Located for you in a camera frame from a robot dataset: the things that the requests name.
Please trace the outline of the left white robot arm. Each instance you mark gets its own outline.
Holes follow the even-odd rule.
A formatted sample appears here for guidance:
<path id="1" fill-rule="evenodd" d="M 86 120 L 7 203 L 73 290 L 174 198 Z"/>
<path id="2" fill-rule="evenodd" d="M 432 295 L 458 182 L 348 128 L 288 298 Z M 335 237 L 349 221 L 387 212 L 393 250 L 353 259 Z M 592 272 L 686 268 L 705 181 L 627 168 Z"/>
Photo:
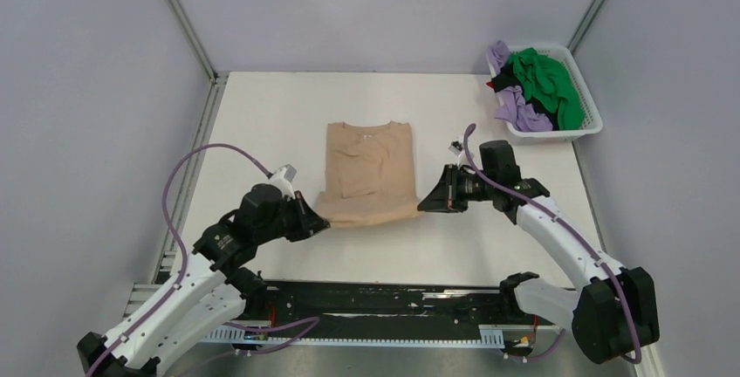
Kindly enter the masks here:
<path id="1" fill-rule="evenodd" d="M 77 350 L 87 376 L 155 376 L 213 329 L 243 315 L 260 317 L 267 284 L 246 268 L 259 246 L 299 242 L 329 229 L 302 194 L 258 184 L 238 208 L 209 226 L 180 270 L 139 310 L 104 334 L 89 332 Z"/>

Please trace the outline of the beige t shirt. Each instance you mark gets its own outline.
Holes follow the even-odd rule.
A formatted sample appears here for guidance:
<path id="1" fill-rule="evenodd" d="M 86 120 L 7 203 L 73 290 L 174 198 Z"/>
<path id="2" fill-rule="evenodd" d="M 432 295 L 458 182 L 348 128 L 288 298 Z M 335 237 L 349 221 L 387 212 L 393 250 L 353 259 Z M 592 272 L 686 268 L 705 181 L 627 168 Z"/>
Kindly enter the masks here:
<path id="1" fill-rule="evenodd" d="M 417 210 L 412 128 L 390 121 L 374 127 L 344 122 L 326 129 L 325 190 L 317 213 L 333 228 L 411 219 Z"/>

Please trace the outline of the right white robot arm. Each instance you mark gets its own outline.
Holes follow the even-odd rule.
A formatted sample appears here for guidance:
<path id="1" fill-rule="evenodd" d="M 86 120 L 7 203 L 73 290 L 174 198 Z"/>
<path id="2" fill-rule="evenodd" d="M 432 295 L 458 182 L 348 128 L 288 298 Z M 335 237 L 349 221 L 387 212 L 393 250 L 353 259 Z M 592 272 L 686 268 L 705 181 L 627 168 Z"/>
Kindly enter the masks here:
<path id="1" fill-rule="evenodd" d="M 508 276 L 500 284 L 498 310 L 510 322 L 533 315 L 574 337 L 593 363 L 622 358 L 642 360 L 641 349 L 660 338 L 654 280 L 642 267 L 628 269 L 596 249 L 563 214 L 550 191 L 535 178 L 524 178 L 508 141 L 479 147 L 476 165 L 468 143 L 450 145 L 458 161 L 443 168 L 432 191 L 417 209 L 457 214 L 471 202 L 493 208 L 533 237 L 570 279 L 566 290 L 534 272 Z"/>

